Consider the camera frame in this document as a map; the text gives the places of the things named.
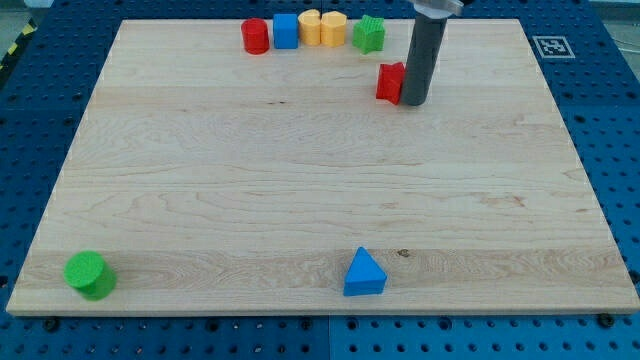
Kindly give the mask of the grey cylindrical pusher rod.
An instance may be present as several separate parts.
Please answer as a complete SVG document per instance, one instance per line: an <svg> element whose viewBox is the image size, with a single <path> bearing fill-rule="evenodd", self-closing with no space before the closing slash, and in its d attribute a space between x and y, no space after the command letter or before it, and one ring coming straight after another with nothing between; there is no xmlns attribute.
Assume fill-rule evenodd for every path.
<svg viewBox="0 0 640 360"><path fill-rule="evenodd" d="M403 104L420 106L426 101L446 24L446 18L416 15L402 83Z"/></svg>

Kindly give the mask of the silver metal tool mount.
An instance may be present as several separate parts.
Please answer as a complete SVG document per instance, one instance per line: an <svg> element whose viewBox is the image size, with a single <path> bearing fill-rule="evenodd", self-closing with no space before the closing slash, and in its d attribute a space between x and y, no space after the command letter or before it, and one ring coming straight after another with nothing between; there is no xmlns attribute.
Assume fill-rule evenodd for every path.
<svg viewBox="0 0 640 360"><path fill-rule="evenodd" d="M418 13L431 19L458 16L464 8L464 3L460 0L409 0L409 2Z"/></svg>

